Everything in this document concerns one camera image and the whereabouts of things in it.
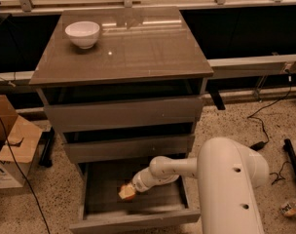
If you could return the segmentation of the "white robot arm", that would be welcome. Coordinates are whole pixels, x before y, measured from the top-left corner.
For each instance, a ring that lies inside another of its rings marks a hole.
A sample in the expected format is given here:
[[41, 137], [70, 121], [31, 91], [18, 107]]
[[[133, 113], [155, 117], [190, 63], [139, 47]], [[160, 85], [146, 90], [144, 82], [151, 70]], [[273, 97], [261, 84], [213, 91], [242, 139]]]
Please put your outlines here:
[[260, 153], [226, 137], [207, 140], [195, 158], [153, 158], [119, 196], [128, 200], [181, 176], [198, 183], [203, 234], [265, 234], [254, 189], [267, 182], [269, 165]]

